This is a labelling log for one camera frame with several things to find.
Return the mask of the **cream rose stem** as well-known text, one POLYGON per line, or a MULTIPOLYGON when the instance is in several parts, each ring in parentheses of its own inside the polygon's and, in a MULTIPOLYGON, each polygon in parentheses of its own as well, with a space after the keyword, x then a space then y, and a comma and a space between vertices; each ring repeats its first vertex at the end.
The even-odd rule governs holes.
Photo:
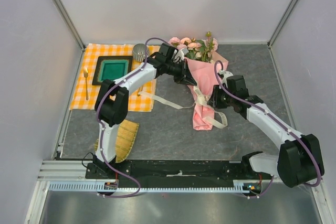
POLYGON ((177 46, 178 50, 183 52, 184 57, 193 60, 196 59, 196 54, 198 53, 199 47, 200 44, 196 41, 196 39, 190 39, 187 37, 181 39, 177 46))

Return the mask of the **pink rose stem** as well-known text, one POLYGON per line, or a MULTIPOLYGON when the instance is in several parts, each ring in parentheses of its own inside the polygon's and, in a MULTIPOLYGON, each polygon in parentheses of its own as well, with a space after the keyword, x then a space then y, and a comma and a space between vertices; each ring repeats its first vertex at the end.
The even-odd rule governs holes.
POLYGON ((202 40, 201 45, 202 46, 207 46, 212 51, 212 57, 213 57, 213 53, 218 48, 218 41, 212 36, 211 31, 208 31, 205 34, 205 37, 206 37, 206 39, 202 40))
POLYGON ((174 46, 175 48, 178 48, 180 45, 180 39, 177 37, 173 37, 169 40, 169 44, 174 46))

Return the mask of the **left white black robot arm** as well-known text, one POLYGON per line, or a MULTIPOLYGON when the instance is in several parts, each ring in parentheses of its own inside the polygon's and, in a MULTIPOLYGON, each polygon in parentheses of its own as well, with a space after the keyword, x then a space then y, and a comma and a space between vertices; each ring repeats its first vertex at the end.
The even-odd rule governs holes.
POLYGON ((186 49, 178 50, 163 43, 158 52, 145 58, 130 73, 114 81, 103 81, 95 105, 100 130, 96 157, 101 161, 97 173, 103 178, 111 178, 115 173, 115 165, 111 161, 116 157, 118 129, 127 116, 131 94, 163 74, 171 75, 177 84, 197 85, 184 57, 186 54, 186 49))

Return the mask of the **cream ribbon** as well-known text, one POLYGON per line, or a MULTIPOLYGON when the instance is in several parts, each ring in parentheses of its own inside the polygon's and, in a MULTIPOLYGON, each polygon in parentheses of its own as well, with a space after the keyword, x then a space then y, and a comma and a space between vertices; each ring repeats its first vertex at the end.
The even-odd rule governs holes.
POLYGON ((168 101, 157 95, 149 94, 144 91, 140 91, 139 95, 150 98, 154 101, 158 101, 161 104, 173 107, 177 110, 194 108, 193 114, 193 129, 197 131, 209 131, 213 127, 223 129, 228 126, 227 117, 223 112, 217 112, 212 107, 207 105, 209 100, 208 95, 202 94, 198 86, 192 88, 192 94, 196 95, 195 101, 192 106, 183 107, 171 101, 168 101))

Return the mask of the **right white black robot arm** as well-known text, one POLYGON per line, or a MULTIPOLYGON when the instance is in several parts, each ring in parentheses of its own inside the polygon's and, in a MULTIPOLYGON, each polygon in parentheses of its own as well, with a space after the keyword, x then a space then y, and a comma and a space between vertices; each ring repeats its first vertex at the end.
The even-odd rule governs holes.
POLYGON ((250 95, 243 76, 222 71, 215 77, 218 84, 213 87, 207 104, 214 109, 232 107, 257 126, 279 150, 277 155, 259 151, 243 156, 241 174, 248 179, 258 173, 275 175, 290 188, 301 184, 318 186, 324 175, 318 138, 290 127, 271 112, 260 97, 250 95))

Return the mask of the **pink wrapping paper sheet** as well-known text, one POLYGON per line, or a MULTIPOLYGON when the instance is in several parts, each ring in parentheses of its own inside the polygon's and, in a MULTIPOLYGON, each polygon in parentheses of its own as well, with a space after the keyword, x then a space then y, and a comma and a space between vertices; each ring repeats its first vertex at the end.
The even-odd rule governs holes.
MULTIPOLYGON (((219 70, 220 66, 214 66, 213 63, 206 63, 197 60, 188 59, 188 67, 193 78, 196 80, 199 89, 201 90, 202 94, 208 95, 209 98, 212 95, 213 86, 218 85, 218 81, 215 77, 215 69, 219 70)), ((192 88, 194 86, 189 86, 189 89, 192 93, 192 88)))

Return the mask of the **peach rose stem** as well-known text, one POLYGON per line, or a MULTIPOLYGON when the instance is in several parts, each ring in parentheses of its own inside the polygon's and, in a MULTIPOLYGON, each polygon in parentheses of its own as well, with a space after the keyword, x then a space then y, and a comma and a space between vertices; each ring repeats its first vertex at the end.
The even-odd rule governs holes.
POLYGON ((210 63, 212 60, 212 51, 207 46, 200 46, 194 49, 195 60, 210 63))

